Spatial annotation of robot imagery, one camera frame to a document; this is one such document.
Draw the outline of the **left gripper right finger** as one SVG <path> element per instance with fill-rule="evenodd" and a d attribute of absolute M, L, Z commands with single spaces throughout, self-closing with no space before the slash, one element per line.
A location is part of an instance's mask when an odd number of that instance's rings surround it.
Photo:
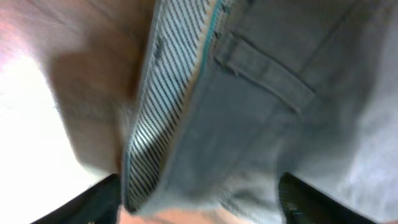
<path fill-rule="evenodd" d="M 376 224 L 287 172 L 278 193 L 286 224 Z"/>

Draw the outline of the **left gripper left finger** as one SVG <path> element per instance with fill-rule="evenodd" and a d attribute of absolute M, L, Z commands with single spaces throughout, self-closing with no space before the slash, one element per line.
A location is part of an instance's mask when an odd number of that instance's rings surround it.
<path fill-rule="evenodd" d="M 120 178 L 111 174 L 34 224 L 115 224 L 120 204 Z"/>

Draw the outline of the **grey shorts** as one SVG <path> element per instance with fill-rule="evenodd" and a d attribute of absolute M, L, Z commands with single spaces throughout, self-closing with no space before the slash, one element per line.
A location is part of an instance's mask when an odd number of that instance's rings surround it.
<path fill-rule="evenodd" d="M 122 199 L 285 223 L 284 173 L 397 218 L 396 1 L 157 1 Z"/>

